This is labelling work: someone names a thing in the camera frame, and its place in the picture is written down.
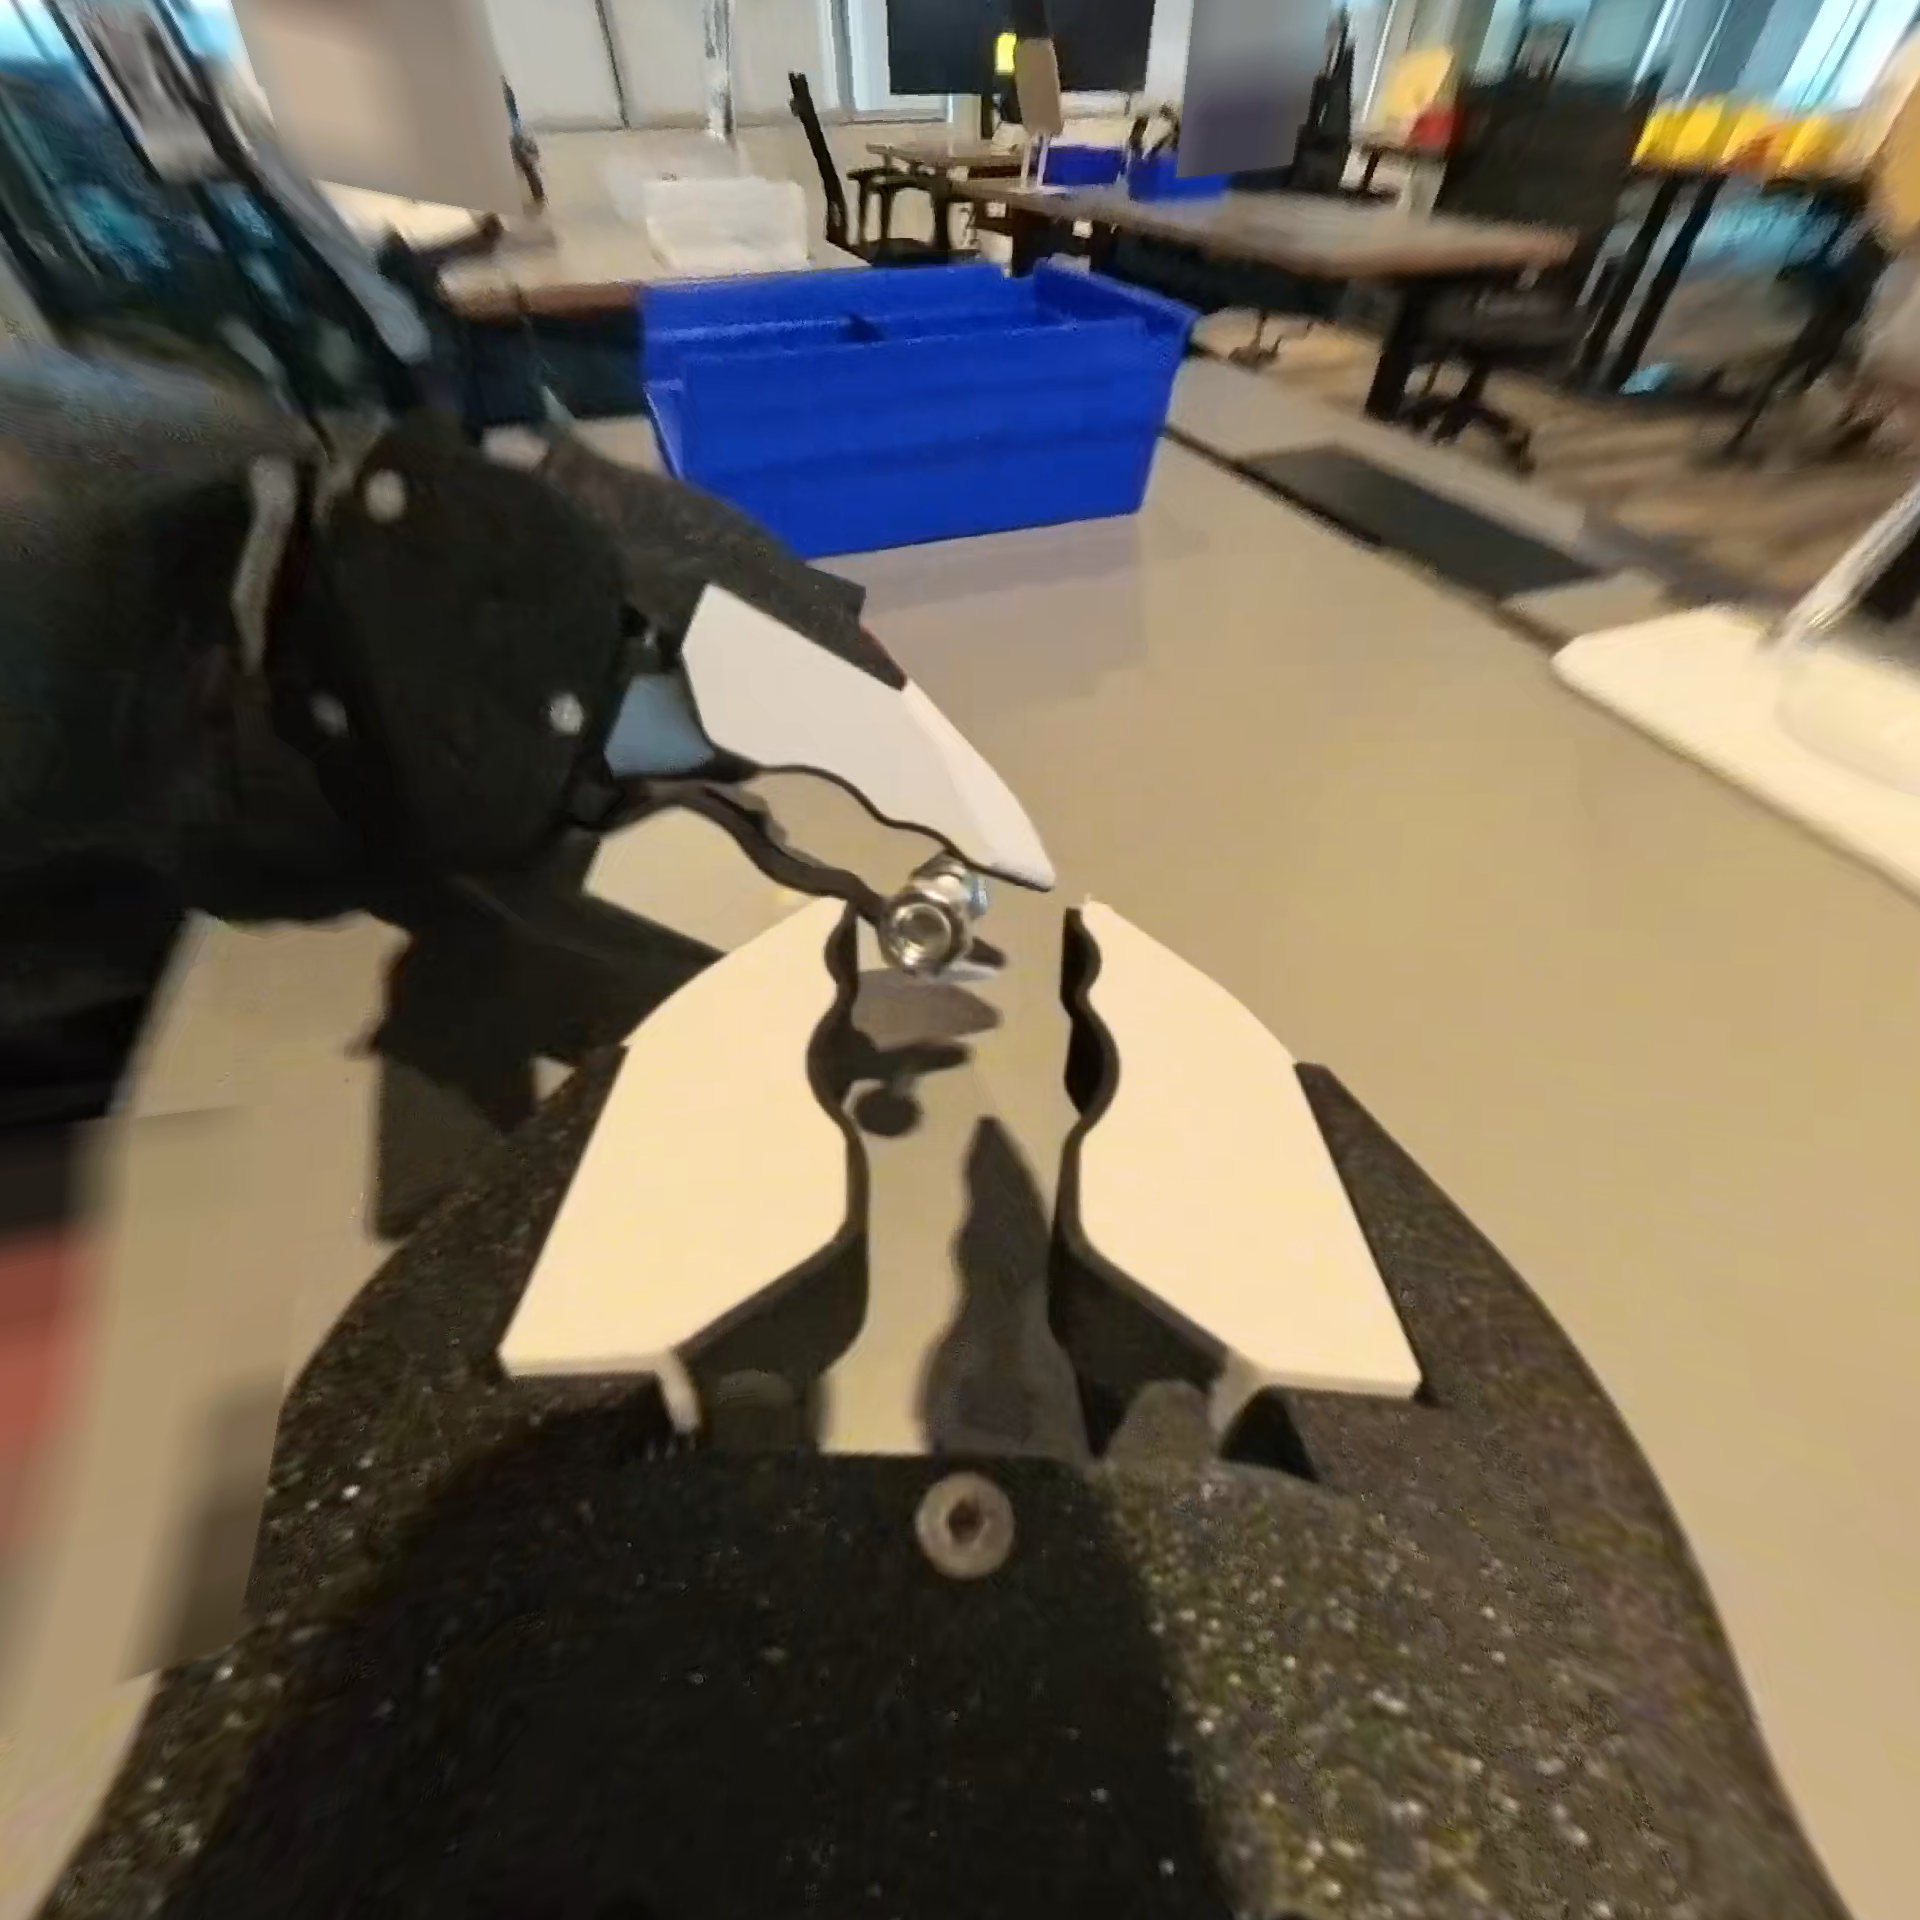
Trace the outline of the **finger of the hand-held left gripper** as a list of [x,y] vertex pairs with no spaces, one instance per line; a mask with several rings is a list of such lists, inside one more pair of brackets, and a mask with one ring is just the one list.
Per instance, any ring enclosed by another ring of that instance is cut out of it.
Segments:
[[636,676],[606,770],[718,777],[718,765],[832,777],[875,825],[922,831],[981,877],[1057,885],[1024,800],[918,680],[885,680],[733,590],[702,590],[680,654]]
[[858,926],[875,930],[885,894],[858,871],[797,854],[752,788],[661,777],[661,811],[695,811],[718,825],[756,877],[797,894],[836,894],[842,908],[858,908]]

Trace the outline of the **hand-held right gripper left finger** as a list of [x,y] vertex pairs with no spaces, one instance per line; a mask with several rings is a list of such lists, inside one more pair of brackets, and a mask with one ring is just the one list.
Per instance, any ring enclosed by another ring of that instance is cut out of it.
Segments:
[[764,1374],[809,1396],[874,1307],[874,1162],[832,1043],[858,919],[794,908],[619,1043],[492,1349],[509,1381],[652,1381],[673,1428]]

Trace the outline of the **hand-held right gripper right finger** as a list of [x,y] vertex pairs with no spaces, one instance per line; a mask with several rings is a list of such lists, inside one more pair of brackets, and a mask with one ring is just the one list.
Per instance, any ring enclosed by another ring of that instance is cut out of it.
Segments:
[[1063,919],[1057,1349],[1088,1428],[1150,1386],[1213,1430],[1272,1396],[1417,1406],[1425,1367],[1294,1047],[1114,902]]

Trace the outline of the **silver hex nut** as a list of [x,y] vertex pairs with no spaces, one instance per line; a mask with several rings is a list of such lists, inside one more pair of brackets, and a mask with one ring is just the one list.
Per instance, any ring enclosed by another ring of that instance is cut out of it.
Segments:
[[875,908],[875,954],[885,954],[897,976],[941,976],[948,962],[973,954],[973,937],[958,937],[958,926],[941,926],[941,919],[922,908],[911,893],[897,893],[897,894]]

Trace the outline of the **person's left forearm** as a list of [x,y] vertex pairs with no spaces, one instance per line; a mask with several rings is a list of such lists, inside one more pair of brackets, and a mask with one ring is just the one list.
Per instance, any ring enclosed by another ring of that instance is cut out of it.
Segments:
[[187,908],[273,919],[349,864],[273,728],[267,614],[308,432],[234,381],[0,367],[0,1123],[112,1108]]

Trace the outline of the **large blue plastic bin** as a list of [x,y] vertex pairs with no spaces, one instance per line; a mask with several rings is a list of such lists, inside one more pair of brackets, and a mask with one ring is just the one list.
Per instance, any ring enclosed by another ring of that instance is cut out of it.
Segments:
[[1035,262],[646,283],[667,474],[794,555],[885,555],[1139,512],[1192,312]]

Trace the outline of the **clear plastic container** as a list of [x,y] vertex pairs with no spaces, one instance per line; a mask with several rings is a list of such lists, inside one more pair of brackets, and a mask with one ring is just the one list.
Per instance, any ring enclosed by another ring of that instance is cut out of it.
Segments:
[[783,275],[809,262],[797,175],[673,175],[606,158],[598,182],[667,275]]

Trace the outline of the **wooden office desk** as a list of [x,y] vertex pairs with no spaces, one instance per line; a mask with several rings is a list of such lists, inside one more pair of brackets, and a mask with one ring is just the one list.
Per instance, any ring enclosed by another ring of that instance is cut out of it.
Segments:
[[1127,190],[1027,182],[1018,158],[948,136],[874,136],[874,158],[933,175],[940,205],[994,205],[1013,271],[1027,275],[1057,248],[1106,262],[1114,240],[1153,240],[1213,262],[1289,271],[1308,283],[1381,283],[1400,295],[1363,415],[1395,423],[1417,367],[1425,317],[1446,290],[1571,262],[1576,240],[1542,225],[1429,218],[1356,201],[1227,190],[1187,205],[1138,205]]

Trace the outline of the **large black monitor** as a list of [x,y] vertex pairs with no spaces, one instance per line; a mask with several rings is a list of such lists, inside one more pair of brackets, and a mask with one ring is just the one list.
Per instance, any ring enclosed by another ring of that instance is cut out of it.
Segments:
[[885,0],[885,82],[903,99],[992,93],[1004,40],[1047,40],[1063,93],[1139,93],[1153,0]]

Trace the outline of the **row of yellow bins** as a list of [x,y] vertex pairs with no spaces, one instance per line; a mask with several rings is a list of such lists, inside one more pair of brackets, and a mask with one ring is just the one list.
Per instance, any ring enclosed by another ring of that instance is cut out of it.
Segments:
[[1854,175],[1867,171],[1867,158],[1854,136],[1854,112],[1672,99],[1643,117],[1634,171]]

